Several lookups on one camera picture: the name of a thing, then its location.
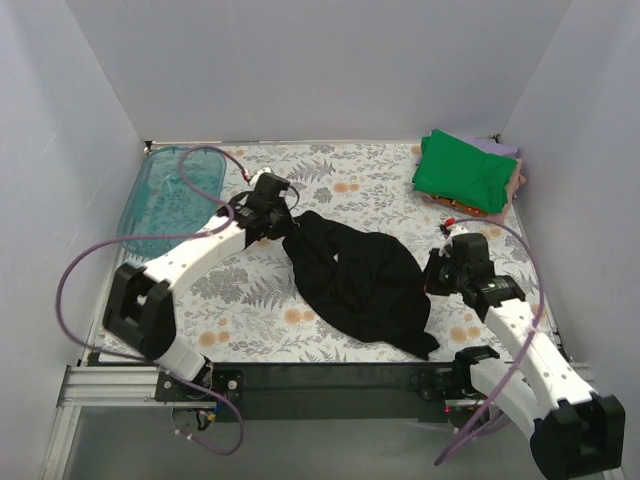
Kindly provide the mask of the black t-shirt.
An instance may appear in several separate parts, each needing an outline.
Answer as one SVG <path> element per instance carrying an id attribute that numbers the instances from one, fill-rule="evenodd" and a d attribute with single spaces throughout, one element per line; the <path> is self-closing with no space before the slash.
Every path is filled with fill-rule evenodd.
<path id="1" fill-rule="evenodd" d="M 282 245 L 299 294 L 324 321 L 360 342 L 384 342 L 423 360 L 440 348 L 425 331 L 431 302 L 423 271 L 397 238 L 313 211 L 296 222 Z"/>

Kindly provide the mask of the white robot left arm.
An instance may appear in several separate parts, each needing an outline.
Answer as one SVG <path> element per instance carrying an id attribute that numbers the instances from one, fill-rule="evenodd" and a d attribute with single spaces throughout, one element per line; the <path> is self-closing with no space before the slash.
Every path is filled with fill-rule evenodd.
<path id="1" fill-rule="evenodd" d="M 167 253 L 115 272 L 102 326 L 143 360 L 178 377 L 193 400 L 205 398 L 213 377 L 206 356 L 178 333 L 175 302 L 219 262 L 268 238 L 294 230 L 286 202 L 291 183 L 265 168 L 249 180 L 250 189 L 220 207 L 204 226 Z"/>

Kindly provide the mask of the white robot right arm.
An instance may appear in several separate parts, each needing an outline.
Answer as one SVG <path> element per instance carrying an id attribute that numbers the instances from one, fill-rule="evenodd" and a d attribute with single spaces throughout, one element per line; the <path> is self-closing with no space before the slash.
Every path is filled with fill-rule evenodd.
<path id="1" fill-rule="evenodd" d="M 626 413 L 613 395 L 601 396 L 538 328 L 524 292 L 499 276 L 486 238 L 460 225 L 447 230 L 445 244 L 431 251 L 427 292 L 458 294 L 501 341 L 506 363 L 492 348 L 457 353 L 454 389 L 464 397 L 484 395 L 529 442 L 547 479 L 573 479 L 614 470 L 622 462 Z"/>

